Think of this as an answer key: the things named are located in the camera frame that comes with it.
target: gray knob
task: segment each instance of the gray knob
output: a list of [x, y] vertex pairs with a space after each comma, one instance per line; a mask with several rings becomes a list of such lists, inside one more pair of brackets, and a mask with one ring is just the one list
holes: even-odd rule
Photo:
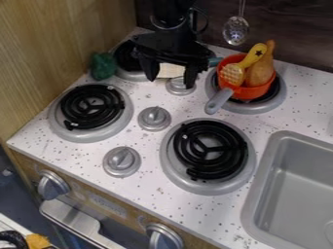
[[109, 151], [103, 159], [106, 173], [114, 177], [127, 177], [141, 165], [140, 154], [130, 147], [118, 147]]
[[184, 77], [182, 76], [169, 79], [166, 82], [166, 90], [169, 93], [177, 96], [185, 96], [191, 94], [193, 91], [196, 90], [196, 87], [196, 85], [193, 85], [191, 89], [186, 89], [186, 86], [184, 84]]
[[38, 194], [45, 200], [55, 199], [70, 192], [68, 184], [50, 170], [40, 172], [42, 179], [38, 184]]
[[149, 107], [140, 112], [137, 121], [145, 130], [160, 131], [170, 125], [171, 115], [162, 107]]
[[149, 224], [146, 233], [150, 237], [149, 249], [182, 249], [181, 237], [163, 224]]

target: gray sink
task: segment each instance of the gray sink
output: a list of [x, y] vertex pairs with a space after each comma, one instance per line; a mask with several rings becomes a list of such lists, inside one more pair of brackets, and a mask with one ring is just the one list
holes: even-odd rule
[[273, 134], [241, 222], [277, 249], [332, 249], [333, 145], [290, 131]]

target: toy kitchen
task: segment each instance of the toy kitchen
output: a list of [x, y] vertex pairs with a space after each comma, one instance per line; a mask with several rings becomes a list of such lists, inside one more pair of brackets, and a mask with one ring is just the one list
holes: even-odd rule
[[333, 75], [272, 40], [199, 43], [194, 1], [154, 3], [111, 77], [91, 68], [7, 141], [41, 214], [97, 248], [333, 248]]

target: white speckled countertop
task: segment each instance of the white speckled countertop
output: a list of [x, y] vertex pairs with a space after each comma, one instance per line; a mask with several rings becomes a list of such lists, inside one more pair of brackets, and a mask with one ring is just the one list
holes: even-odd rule
[[[210, 48], [218, 56], [235, 53]], [[220, 110], [213, 116], [207, 115], [204, 112], [208, 101], [204, 91], [207, 72], [200, 75], [194, 93], [181, 97], [169, 94], [164, 81], [131, 83], [113, 77], [105, 82], [125, 90], [135, 107], [132, 120], [116, 136], [90, 144], [65, 141], [50, 130], [46, 108], [12, 137], [8, 145], [218, 247], [271, 248], [255, 241], [241, 226], [241, 208], [250, 182], [223, 196], [198, 196], [179, 189], [164, 175], [159, 160], [160, 143], [169, 128], [155, 133], [144, 131], [137, 124], [137, 115], [146, 107], [159, 105], [170, 111], [170, 127], [192, 118], [215, 118], [230, 123], [251, 139], [258, 162], [270, 135], [279, 130], [292, 130], [333, 143], [333, 74], [279, 61], [276, 70], [287, 84], [287, 97], [279, 107], [265, 114], [240, 115]], [[72, 87], [91, 82], [94, 80], [85, 75]], [[125, 179], [107, 175], [102, 167], [104, 155], [118, 146], [131, 146], [142, 157], [140, 169]]]

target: oven door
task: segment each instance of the oven door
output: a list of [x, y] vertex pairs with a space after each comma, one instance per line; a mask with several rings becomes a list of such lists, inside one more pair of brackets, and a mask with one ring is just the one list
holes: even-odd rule
[[147, 249], [149, 237], [85, 207], [85, 212], [59, 200], [45, 200], [40, 213], [96, 248]]

